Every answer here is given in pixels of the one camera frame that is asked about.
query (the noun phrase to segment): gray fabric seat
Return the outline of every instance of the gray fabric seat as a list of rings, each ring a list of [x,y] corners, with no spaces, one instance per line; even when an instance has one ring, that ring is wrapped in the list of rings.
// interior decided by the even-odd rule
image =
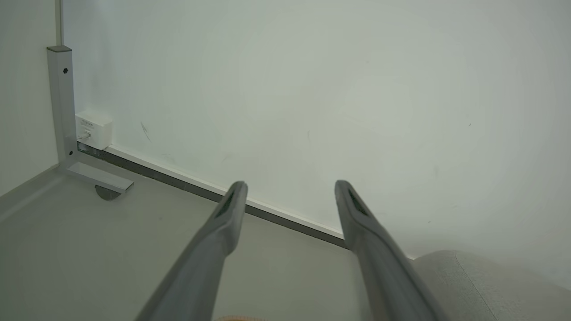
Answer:
[[[571,291],[459,251],[412,262],[451,320],[571,320]]]

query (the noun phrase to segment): gray floor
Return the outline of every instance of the gray floor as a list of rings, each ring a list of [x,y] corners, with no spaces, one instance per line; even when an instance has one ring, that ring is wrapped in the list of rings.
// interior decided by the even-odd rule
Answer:
[[[0,223],[0,320],[132,320],[216,203],[106,163],[135,181],[112,202],[63,178]],[[251,215],[226,260],[214,317],[369,320],[342,248]]]

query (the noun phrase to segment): wall mark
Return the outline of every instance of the wall mark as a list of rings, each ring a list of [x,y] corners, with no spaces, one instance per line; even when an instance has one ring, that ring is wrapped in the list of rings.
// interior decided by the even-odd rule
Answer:
[[[150,142],[151,139],[148,137],[148,130],[147,130],[147,128],[143,125],[143,122],[140,122],[140,123],[141,123],[141,127],[143,128],[143,133],[144,133],[144,135],[147,137],[148,141]]]

